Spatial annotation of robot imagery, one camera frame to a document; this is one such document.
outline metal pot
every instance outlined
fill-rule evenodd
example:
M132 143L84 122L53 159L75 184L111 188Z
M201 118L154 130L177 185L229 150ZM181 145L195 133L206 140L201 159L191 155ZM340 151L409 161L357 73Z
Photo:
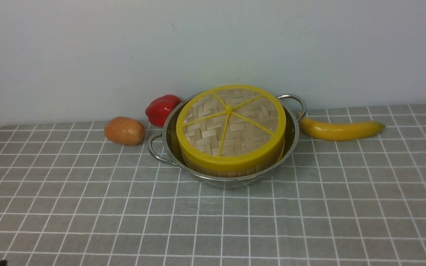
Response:
M305 102L298 96L293 94L283 94L278 96L279 99L284 98L292 98L298 101L302 107L301 115L296 118L294 114L289 111L288 108L282 105L285 111L285 115L287 117L287 125L285 128L285 147L284 147L284 156L277 163L272 165L271 167L263 170L261 172L245 175L243 177L214 177L211 175L204 175L198 173L185 164L185 161L182 157L182 151L180 150L179 141L177 139L176 134L176 121L179 116L180 111L183 106L190 101L194 96L188 98L185 101L182 101L168 116L164 128L161 133L157 133L152 135L147 141L147 147L149 148L149 153L159 162L171 164L174 166L178 166L182 168L185 172L192 175L193 177L199 178L202 181L205 181L211 185L215 185L218 187L240 187L243 185L249 185L253 182L264 180L266 178L271 177L273 170L277 168L279 165L284 163L284 161L290 156L295 146L297 145L297 141L299 138L299 122L305 116L307 112L307 107ZM152 142L155 139L162 138L162 143L164 145L165 152L169 155L170 158L161 157L154 151L152 147Z

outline woven bamboo lid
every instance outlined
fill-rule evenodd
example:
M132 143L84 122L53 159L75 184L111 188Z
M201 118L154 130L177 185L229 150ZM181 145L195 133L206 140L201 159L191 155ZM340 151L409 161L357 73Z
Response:
M196 165L234 171L277 153L283 145L285 120L281 103L267 91L228 85L189 101L176 130L184 156Z

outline plastic toy food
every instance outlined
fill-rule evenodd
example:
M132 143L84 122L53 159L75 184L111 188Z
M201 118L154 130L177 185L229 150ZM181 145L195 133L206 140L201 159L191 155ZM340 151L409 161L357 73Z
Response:
M137 145L144 134L144 126L139 121L125 116L115 117L105 126L106 138L121 145Z

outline toy red pepper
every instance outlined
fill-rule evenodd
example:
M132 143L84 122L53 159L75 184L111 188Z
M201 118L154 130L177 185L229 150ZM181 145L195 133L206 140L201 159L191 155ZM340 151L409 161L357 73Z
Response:
M155 126L164 127L167 117L182 100L175 95L166 95L155 99L147 108L146 116Z

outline yellow banana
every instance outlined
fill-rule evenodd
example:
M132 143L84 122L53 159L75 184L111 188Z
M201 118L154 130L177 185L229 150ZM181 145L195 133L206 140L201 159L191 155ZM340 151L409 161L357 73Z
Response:
M333 124L304 117L300 121L300 131L316 139L327 141L350 141L374 136L385 128L377 121Z

